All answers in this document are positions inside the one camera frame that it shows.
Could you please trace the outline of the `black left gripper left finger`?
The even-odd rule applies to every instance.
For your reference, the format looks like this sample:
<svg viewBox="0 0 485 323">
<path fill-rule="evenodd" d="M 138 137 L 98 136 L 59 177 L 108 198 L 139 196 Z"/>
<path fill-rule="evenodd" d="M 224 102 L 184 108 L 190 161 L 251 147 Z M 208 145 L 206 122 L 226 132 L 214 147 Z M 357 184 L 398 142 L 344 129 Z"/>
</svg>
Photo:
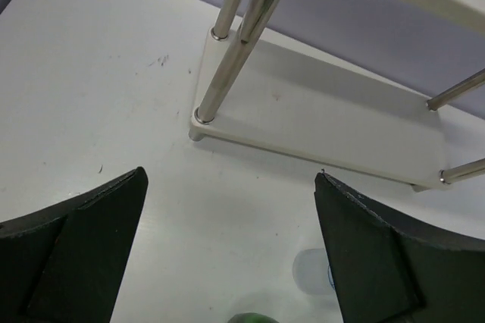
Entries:
<svg viewBox="0 0 485 323">
<path fill-rule="evenodd" d="M 3 322 L 109 322 L 146 199 L 133 169 L 1 223 Z"/>
</svg>

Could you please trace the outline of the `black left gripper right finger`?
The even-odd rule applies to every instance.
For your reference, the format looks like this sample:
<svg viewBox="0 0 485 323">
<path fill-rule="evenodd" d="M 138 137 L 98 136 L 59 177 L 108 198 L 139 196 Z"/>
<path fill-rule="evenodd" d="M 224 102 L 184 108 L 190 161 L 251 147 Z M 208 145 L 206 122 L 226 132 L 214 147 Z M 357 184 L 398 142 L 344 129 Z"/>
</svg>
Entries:
<svg viewBox="0 0 485 323">
<path fill-rule="evenodd" d="M 314 199 L 345 322 L 482 322 L 484 241 L 413 218 L 331 175 Z"/>
</svg>

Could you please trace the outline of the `Pocari Sweat bottle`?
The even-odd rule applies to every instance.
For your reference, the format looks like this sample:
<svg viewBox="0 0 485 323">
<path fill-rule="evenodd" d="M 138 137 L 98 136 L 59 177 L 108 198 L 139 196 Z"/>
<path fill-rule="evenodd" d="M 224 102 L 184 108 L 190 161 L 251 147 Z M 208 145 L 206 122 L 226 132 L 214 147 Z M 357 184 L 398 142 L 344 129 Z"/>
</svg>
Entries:
<svg viewBox="0 0 485 323">
<path fill-rule="evenodd" d="M 293 279 L 296 286 L 312 296 L 320 296 L 335 291 L 333 275 L 325 248 L 304 249 L 293 262 Z"/>
</svg>

